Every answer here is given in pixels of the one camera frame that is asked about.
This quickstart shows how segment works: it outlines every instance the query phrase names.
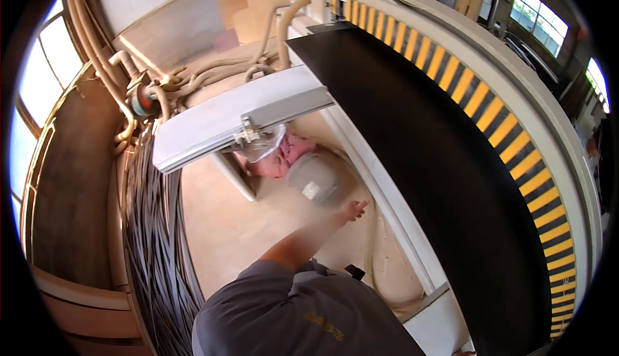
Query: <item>hand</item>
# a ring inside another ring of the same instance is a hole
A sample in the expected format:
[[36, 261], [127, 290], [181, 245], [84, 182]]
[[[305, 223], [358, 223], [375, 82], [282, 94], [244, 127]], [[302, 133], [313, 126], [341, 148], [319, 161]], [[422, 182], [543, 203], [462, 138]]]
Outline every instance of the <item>hand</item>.
[[348, 221], [354, 222], [357, 220], [358, 217], [361, 217], [365, 213], [363, 209], [368, 204], [369, 204], [369, 201], [367, 200], [364, 200], [362, 202], [358, 202], [355, 200], [349, 201], [348, 203], [343, 205], [342, 208], [340, 208], [340, 211], [338, 211], [338, 214], [346, 222]]

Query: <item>metal bracket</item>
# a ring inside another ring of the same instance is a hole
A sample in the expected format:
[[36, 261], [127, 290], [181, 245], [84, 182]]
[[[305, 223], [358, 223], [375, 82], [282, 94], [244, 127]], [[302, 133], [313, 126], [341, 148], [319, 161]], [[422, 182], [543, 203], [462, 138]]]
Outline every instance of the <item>metal bracket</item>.
[[234, 140], [237, 143], [243, 145], [243, 140], [251, 143], [252, 141], [260, 138], [260, 133], [252, 124], [250, 116], [241, 117], [241, 126], [243, 127], [243, 131], [234, 135]]

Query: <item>yellow and black warning stripes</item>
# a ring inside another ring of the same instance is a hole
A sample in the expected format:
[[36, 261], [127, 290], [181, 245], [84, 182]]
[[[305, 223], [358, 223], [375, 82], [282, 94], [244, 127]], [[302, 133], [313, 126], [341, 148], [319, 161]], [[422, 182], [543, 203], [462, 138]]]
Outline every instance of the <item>yellow and black warning stripes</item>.
[[528, 132], [473, 70], [413, 27], [358, 1], [345, 4], [345, 18], [426, 73], [462, 108], [495, 149], [537, 228], [550, 280], [550, 336], [560, 336], [575, 307], [574, 246], [559, 191]]

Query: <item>black conveyor belt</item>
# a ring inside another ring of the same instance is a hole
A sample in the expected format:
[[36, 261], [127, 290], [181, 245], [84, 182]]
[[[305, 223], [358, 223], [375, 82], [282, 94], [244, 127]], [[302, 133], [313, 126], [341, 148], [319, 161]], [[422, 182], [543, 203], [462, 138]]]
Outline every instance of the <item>black conveyor belt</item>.
[[531, 214], [505, 165], [460, 107], [359, 28], [287, 41], [325, 84], [406, 199], [480, 355], [545, 344], [550, 293]]

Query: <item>black cable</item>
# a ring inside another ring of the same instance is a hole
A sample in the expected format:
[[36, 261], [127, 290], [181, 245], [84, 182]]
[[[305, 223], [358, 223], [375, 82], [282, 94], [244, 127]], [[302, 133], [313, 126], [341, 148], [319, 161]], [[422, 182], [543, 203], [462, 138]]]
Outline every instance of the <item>black cable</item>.
[[161, 174], [151, 163], [149, 122], [129, 161], [125, 233], [136, 299], [157, 353], [192, 355], [191, 329], [204, 297], [185, 236], [181, 171]]

